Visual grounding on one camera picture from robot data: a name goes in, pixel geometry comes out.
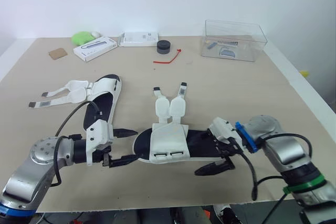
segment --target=red string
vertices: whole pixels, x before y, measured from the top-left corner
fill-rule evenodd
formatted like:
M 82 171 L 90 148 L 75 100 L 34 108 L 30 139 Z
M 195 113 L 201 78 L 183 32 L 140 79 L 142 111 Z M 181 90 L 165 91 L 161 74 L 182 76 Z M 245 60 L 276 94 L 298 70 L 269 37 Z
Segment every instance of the red string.
M 179 55 L 180 52 L 181 52 L 181 50 L 178 49 L 178 50 L 177 50 L 177 54 L 175 55 L 175 57 L 174 57 L 171 61 L 153 61 L 153 63 L 169 64 L 169 63 L 171 63 L 173 60 L 176 59 L 176 57 Z

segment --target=robotic arm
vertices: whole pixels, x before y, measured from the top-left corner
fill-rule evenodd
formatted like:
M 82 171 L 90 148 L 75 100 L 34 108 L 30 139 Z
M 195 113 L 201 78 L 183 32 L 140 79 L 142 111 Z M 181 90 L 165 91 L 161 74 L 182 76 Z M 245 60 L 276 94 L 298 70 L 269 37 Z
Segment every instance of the robotic arm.
M 300 213 L 303 223 L 336 222 L 336 189 L 312 163 L 309 141 L 310 151 L 307 154 L 293 138 L 302 136 L 284 132 L 279 122 L 267 115 L 255 116 L 244 125 L 237 122 L 235 126 L 236 129 L 220 118 L 214 120 L 207 130 L 208 135 L 226 161 L 203 166 L 195 171 L 196 175 L 214 175 L 234 169 L 229 157 L 236 154 L 244 157 L 244 147 L 251 153 L 262 149 L 287 183 L 284 193 L 292 194 L 303 207 Z
M 0 195 L 0 224 L 29 223 L 49 187 L 60 184 L 58 171 L 64 166 L 84 162 L 92 165 L 102 161 L 103 166 L 115 167 L 137 160 L 139 157 L 136 155 L 115 160 L 110 156 L 114 137 L 135 134 L 137 132 L 132 130 L 113 130 L 111 124 L 98 119 L 87 128 L 86 140 L 81 139 L 80 135 L 72 135 L 52 136 L 37 141 Z M 52 184 L 55 174 L 59 182 Z

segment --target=black cable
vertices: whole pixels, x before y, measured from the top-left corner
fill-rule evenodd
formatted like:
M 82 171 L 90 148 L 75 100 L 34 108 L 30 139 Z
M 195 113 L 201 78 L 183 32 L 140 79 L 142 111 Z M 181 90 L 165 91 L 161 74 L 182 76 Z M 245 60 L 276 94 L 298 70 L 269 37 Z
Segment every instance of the black cable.
M 55 136 L 58 136 L 59 133 L 61 132 L 61 130 L 63 129 L 64 125 L 69 121 L 69 119 L 73 116 L 73 114 L 75 114 L 81 107 L 83 107 L 85 104 L 90 103 L 92 104 L 92 106 L 94 107 L 97 115 L 101 115 L 101 111 L 99 110 L 97 104 L 95 102 L 92 101 L 85 101 L 82 102 L 80 105 L 78 105 L 68 116 L 67 118 L 65 118 L 65 120 L 62 122 L 61 126 L 59 127 L 58 131 L 56 132 Z M 58 138 L 56 145 L 55 145 L 55 149 L 54 149 L 54 170 L 55 170 L 55 176 L 57 178 L 57 182 L 53 183 L 50 185 L 50 187 L 54 187 L 54 186 L 59 186 L 62 183 L 62 179 L 61 179 L 61 175 L 59 174 L 59 167 L 58 167 L 58 162 L 57 162 L 57 157 L 58 157 L 58 149 L 59 149 L 59 145 L 61 143 L 61 141 L 63 139 L 67 138 L 66 136 L 61 136 Z
M 99 110 L 99 107 L 97 106 L 97 104 L 95 102 L 92 101 L 85 101 L 82 102 L 80 105 L 78 105 L 68 116 L 67 118 L 65 118 L 65 120 L 63 121 L 63 123 L 61 124 L 61 126 L 59 127 L 58 131 L 56 132 L 55 136 L 58 136 L 59 133 L 61 132 L 61 130 L 63 129 L 64 125 L 69 121 L 69 119 L 73 116 L 73 114 L 75 114 L 82 106 L 84 106 L 85 104 L 90 103 L 97 114 L 101 115 L 101 111 Z
M 259 186 L 262 182 L 267 181 L 269 179 L 274 179 L 274 178 L 283 179 L 282 176 L 268 176 L 268 177 L 265 177 L 265 178 L 262 178 L 261 180 L 259 180 L 257 185 Z
M 47 218 L 46 218 L 45 216 L 43 216 L 43 220 L 44 220 L 46 223 L 53 224 L 52 222 L 50 222 L 49 220 L 47 220 Z
M 84 214 L 84 212 L 81 212 L 79 216 L 77 216 L 74 220 L 78 220 L 79 217 L 81 217 Z M 45 216 L 43 216 L 42 218 L 45 222 L 49 223 L 49 224 L 53 224 L 52 222 L 50 222 L 49 220 L 47 220 L 47 218 Z
M 84 214 L 84 212 L 81 212 L 79 216 L 77 216 L 77 218 L 75 218 L 74 220 L 77 220 L 79 217 L 81 217 Z
M 265 224 L 269 217 L 271 217 L 271 215 L 274 213 L 275 210 L 277 210 L 277 208 L 280 206 L 281 202 L 286 198 L 287 194 L 284 194 L 278 201 L 277 203 L 273 206 L 272 210 L 268 213 L 268 215 L 266 216 L 266 218 L 264 219 L 264 221 L 261 224 Z
M 252 190 L 251 197 L 252 197 L 252 200 L 254 201 L 258 197 L 258 185 L 257 185 L 258 181 L 257 181 L 256 170 L 254 170 L 254 167 L 253 167 L 251 161 L 248 159 L 248 157 L 244 153 L 240 153 L 240 155 L 246 161 L 246 163 L 247 163 L 247 165 L 250 168 L 251 173 L 252 173 L 253 188 L 255 188 L 255 190 Z
M 275 179 L 275 178 L 283 179 L 283 177 L 281 176 L 268 176 L 268 177 L 262 178 L 261 180 L 257 182 L 256 187 L 252 188 L 252 195 L 256 195 L 256 199 L 257 199 L 258 198 L 258 190 L 257 190 L 258 186 L 264 181 L 267 181 L 269 179 Z
M 302 136 L 302 135 L 299 135 L 299 134 L 295 134 L 295 133 L 281 133 L 281 134 L 266 136 L 265 138 L 262 138 L 262 140 L 266 141 L 266 140 L 269 140 L 271 138 L 276 138 L 276 137 L 280 137 L 280 136 L 294 136 L 294 137 L 298 137 L 298 138 L 304 140 L 307 143 L 307 145 L 308 145 L 309 156 L 311 157 L 313 155 L 313 147 L 311 146 L 310 141 L 305 136 Z
M 61 141 L 63 139 L 67 138 L 66 136 L 60 136 L 56 142 L 55 149 L 54 149 L 54 170 L 55 170 L 55 175 L 57 178 L 57 182 L 53 183 L 50 187 L 54 186 L 59 186 L 62 183 L 61 175 L 59 174 L 59 168 L 58 168 L 58 162 L 57 162 L 57 157 L 58 157 L 58 149 Z

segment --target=green sponge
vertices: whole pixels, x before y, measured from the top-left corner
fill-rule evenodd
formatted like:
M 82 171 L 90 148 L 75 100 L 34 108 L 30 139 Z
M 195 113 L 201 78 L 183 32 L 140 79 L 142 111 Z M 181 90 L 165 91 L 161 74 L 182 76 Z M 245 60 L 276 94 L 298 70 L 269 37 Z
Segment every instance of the green sponge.
M 89 41 L 94 40 L 94 36 L 88 31 L 80 31 L 72 36 L 71 41 L 77 46 L 81 46 Z

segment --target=small white box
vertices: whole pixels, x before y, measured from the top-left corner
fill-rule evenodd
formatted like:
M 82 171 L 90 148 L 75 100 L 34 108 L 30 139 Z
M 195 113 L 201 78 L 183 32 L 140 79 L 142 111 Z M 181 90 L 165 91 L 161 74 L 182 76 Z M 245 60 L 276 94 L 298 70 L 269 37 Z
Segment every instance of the small white box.
M 125 32 L 118 37 L 120 47 L 156 47 L 159 35 L 155 32 Z
M 109 37 L 100 37 L 74 48 L 74 53 L 83 61 L 88 62 L 117 46 L 117 42 L 113 39 L 110 39 Z

